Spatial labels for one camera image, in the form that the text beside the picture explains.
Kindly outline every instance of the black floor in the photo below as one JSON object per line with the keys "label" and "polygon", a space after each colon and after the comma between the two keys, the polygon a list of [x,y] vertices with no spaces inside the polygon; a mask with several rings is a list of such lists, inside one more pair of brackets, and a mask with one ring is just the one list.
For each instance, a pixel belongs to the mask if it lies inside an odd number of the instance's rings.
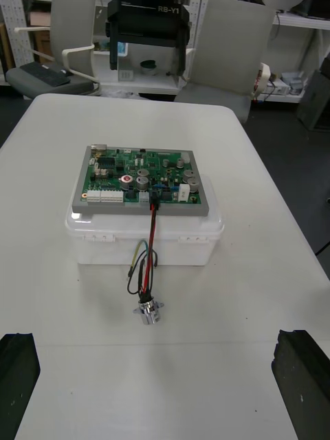
{"label": "black floor", "polygon": [[[0,98],[0,147],[30,103]],[[330,278],[330,133],[308,132],[295,112],[292,104],[256,104],[244,128]]]}

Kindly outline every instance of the plastic container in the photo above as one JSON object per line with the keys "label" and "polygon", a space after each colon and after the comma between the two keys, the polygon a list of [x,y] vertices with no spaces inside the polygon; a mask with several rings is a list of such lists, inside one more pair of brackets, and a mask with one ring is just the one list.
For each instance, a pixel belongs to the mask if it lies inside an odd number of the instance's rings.
{"label": "plastic container", "polygon": [[[210,208],[207,217],[157,215],[153,248],[159,265],[203,266],[220,239],[224,224],[217,199],[208,177],[201,180]],[[130,265],[138,241],[149,238],[151,216],[88,216],[73,213],[71,205],[65,226],[80,264]]]}

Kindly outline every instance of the black machine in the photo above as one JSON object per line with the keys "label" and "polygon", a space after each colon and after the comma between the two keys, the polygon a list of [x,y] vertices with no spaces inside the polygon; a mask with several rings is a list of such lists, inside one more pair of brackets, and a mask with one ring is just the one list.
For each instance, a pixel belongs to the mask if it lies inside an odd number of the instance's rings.
{"label": "black machine", "polygon": [[110,69],[118,68],[118,41],[176,47],[173,73],[186,69],[186,46],[190,38],[189,12],[179,0],[111,0],[106,34],[110,38]]}
{"label": "black machine", "polygon": [[330,19],[329,0],[303,0],[291,9],[304,17],[316,17],[319,19]]}

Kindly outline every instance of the metal connector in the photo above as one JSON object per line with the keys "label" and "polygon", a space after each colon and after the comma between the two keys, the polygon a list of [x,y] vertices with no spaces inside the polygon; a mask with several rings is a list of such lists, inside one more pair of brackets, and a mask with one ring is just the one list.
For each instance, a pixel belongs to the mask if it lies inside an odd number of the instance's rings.
{"label": "metal connector", "polygon": [[155,324],[160,320],[160,311],[164,307],[162,302],[157,302],[153,298],[151,301],[141,303],[139,301],[139,307],[133,310],[134,314],[140,314],[142,321],[145,325]]}

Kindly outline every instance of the chair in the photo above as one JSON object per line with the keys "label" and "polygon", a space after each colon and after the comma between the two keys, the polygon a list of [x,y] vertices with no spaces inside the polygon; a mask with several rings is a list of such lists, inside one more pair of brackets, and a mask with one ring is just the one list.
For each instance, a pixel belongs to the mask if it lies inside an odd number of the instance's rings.
{"label": "chair", "polygon": [[15,32],[38,32],[50,30],[50,45],[54,57],[43,56],[52,61],[49,67],[55,72],[65,69],[73,73],[70,82],[52,87],[19,67],[8,70],[7,82],[28,98],[41,94],[100,94],[99,80],[93,69],[94,45],[92,44],[95,16],[95,0],[53,0],[51,26],[17,27]]}
{"label": "chair", "polygon": [[[251,99],[270,77],[261,63],[275,11],[235,0],[209,0],[187,85],[175,102],[222,105],[244,123]],[[255,87],[258,72],[262,72]]]}

